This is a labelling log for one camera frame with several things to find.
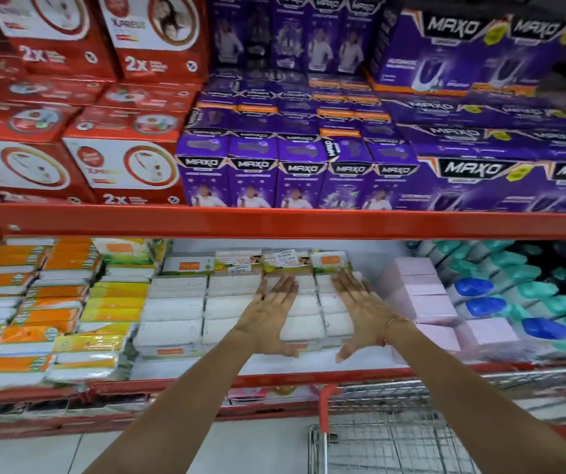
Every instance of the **finger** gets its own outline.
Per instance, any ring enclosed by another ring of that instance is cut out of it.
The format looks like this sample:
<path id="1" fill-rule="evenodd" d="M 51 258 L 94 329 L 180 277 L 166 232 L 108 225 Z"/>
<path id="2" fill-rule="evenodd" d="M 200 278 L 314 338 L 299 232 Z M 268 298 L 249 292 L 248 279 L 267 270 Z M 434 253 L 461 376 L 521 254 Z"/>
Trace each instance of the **finger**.
<path id="1" fill-rule="evenodd" d="M 274 296 L 274 304 L 282 304 L 285 298 L 287 298 L 287 294 L 292 290 L 294 286 L 295 278 L 294 276 L 289 276 L 286 280 L 279 292 Z"/>
<path id="2" fill-rule="evenodd" d="M 342 304 L 344 304 L 344 306 L 347 308 L 347 310 L 349 312 L 351 312 L 351 310 L 353 309 L 353 306 L 355 306 L 356 302 L 353 300 L 353 298 L 349 294 L 349 291 L 347 291 L 345 289 L 345 287 L 342 286 L 342 282 L 340 281 L 339 278 L 333 278 L 332 277 L 331 283 L 334 285 L 335 292 L 340 297 Z"/>
<path id="3" fill-rule="evenodd" d="M 349 271 L 341 271 L 339 279 L 340 282 L 342 282 L 342 286 L 349 291 L 349 294 L 354 300 L 362 299 L 363 292 L 368 295 L 364 286 L 358 283 L 358 280 L 355 279 Z"/>
<path id="4" fill-rule="evenodd" d="M 298 281 L 295 279 L 294 284 L 292 285 L 292 289 L 289 290 L 287 296 L 281 303 L 281 310 L 286 314 L 292 309 L 292 304 L 296 300 L 296 296 L 298 295 Z"/>
<path id="5" fill-rule="evenodd" d="M 260 302 L 263 300 L 263 294 L 265 294 L 265 290 L 268 287 L 268 280 L 267 278 L 263 278 L 261 283 L 259 283 L 259 287 L 256 288 L 255 297 L 253 298 L 252 302 Z"/>
<path id="6" fill-rule="evenodd" d="M 277 284 L 275 284 L 274 287 L 270 290 L 270 293 L 265 296 L 264 301 L 271 303 L 276 297 L 277 293 L 283 288 L 286 280 L 287 274 L 281 276 L 281 278 L 277 281 Z"/>
<path id="7" fill-rule="evenodd" d="M 375 297 L 375 298 L 377 298 L 377 299 L 379 299 L 379 300 L 382 300 L 382 298 L 380 297 L 380 295 L 377 294 L 377 293 L 373 290 L 373 288 L 371 287 L 370 284 L 368 284 L 368 282 L 362 281 L 362 286 L 364 286 L 364 289 L 366 289 L 366 292 L 367 292 L 368 294 L 370 294 L 371 296 L 373 296 L 373 297 Z"/>
<path id="8" fill-rule="evenodd" d="M 355 353 L 357 350 L 358 348 L 356 347 L 356 344 L 353 341 L 353 339 L 347 339 L 347 341 L 345 341 L 344 344 L 342 345 L 342 348 L 340 348 L 338 354 L 335 355 L 336 364 L 340 364 L 345 359 L 349 359 L 351 355 Z"/>
<path id="9" fill-rule="evenodd" d="M 282 354 L 289 358 L 297 358 L 299 356 L 298 350 L 291 344 L 286 344 L 285 342 L 281 342 L 279 354 Z"/>

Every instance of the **pink package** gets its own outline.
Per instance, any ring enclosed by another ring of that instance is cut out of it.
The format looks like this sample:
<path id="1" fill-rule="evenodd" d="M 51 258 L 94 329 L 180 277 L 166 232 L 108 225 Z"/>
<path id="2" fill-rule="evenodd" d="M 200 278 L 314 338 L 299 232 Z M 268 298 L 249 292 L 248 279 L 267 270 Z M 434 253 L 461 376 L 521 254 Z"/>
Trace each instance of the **pink package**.
<path id="1" fill-rule="evenodd" d="M 400 315 L 419 324 L 447 326 L 458 319 L 458 315 L 447 294 L 408 294 L 402 287 L 389 296 L 388 302 Z"/>
<path id="2" fill-rule="evenodd" d="M 505 318 L 472 319 L 463 322 L 454 333 L 461 346 L 461 358 L 498 357 L 501 350 L 520 344 L 520 338 Z"/>
<path id="3" fill-rule="evenodd" d="M 459 341 L 456 339 L 454 329 L 446 326 L 433 326 L 431 324 L 418 324 L 417 329 L 421 331 L 426 337 L 437 344 L 437 346 L 448 353 L 455 355 L 461 351 Z M 397 364 L 406 364 L 405 360 L 401 357 L 395 348 L 393 351 L 393 360 Z"/>
<path id="4" fill-rule="evenodd" d="M 393 291 L 407 284 L 406 278 L 410 278 L 411 276 L 437 277 L 437 271 L 428 258 L 395 258 L 390 266 L 382 273 L 378 285 L 378 293 L 383 297 L 387 297 Z"/>

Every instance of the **blue bottle cap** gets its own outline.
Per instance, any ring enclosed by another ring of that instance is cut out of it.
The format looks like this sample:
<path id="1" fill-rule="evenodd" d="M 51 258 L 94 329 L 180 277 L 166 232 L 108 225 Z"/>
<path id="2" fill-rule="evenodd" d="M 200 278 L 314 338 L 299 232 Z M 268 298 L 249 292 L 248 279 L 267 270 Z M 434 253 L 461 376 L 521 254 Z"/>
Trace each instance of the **blue bottle cap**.
<path id="1" fill-rule="evenodd" d="M 465 302 L 465 307 L 475 318 L 483 318 L 503 311 L 507 302 L 502 298 L 477 298 Z"/>
<path id="2" fill-rule="evenodd" d="M 529 318 L 521 321 L 524 332 L 549 341 L 566 338 L 566 326 L 546 318 Z"/>
<path id="3" fill-rule="evenodd" d="M 467 277 L 455 282 L 454 288 L 457 293 L 465 298 L 475 298 L 476 296 L 484 296 L 491 293 L 494 289 L 494 284 L 489 279 Z"/>

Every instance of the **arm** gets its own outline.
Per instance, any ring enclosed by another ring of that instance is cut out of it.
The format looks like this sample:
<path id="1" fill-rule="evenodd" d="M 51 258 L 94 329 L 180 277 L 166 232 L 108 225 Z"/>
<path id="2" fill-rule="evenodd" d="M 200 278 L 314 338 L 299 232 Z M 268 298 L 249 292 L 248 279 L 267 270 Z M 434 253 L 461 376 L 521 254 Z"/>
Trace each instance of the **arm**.
<path id="1" fill-rule="evenodd" d="M 298 283 L 283 276 L 263 299 L 259 286 L 237 325 L 128 427 L 84 474 L 183 474 L 215 420 L 226 391 L 253 353 L 298 357 L 279 340 Z"/>
<path id="2" fill-rule="evenodd" d="M 336 362 L 386 340 L 428 387 L 433 404 L 485 474 L 566 472 L 566 441 L 546 423 L 439 348 L 351 274 L 343 272 L 333 283 L 354 327 Z"/>

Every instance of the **metal wire basket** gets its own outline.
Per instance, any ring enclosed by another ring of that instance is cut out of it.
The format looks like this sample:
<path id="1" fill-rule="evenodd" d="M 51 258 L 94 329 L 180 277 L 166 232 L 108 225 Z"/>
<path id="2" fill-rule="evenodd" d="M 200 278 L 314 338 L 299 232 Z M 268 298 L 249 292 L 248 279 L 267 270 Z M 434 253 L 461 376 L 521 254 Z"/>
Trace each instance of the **metal wire basket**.
<path id="1" fill-rule="evenodd" d="M 484 377 L 516 399 L 566 394 L 566 368 Z M 410 380 L 326 386 L 320 394 L 320 425 L 310 429 L 308 472 L 480 471 L 443 416 L 430 404 L 425 385 Z"/>

